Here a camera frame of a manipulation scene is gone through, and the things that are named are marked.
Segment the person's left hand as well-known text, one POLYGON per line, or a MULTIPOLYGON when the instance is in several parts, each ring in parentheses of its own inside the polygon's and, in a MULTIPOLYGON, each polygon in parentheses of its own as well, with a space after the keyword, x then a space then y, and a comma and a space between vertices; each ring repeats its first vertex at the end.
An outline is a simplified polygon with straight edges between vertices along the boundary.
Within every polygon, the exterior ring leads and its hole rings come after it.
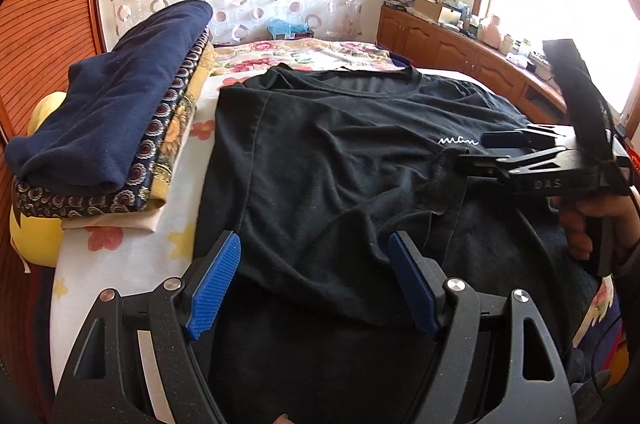
POLYGON ((274 424, 293 424, 293 422, 286 414, 282 414, 274 421, 274 424))

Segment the person's right hand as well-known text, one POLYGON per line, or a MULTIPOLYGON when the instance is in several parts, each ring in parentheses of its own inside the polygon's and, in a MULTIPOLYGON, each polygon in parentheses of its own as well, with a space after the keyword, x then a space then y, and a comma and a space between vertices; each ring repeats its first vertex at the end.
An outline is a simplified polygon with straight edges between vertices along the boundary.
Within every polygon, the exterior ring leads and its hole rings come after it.
POLYGON ((604 237, 602 219, 612 227, 614 261, 622 266, 639 244, 639 192, 634 187, 626 196, 601 192, 582 198, 552 197, 551 206, 559 211, 568 251, 574 259, 588 261, 600 248, 604 237))

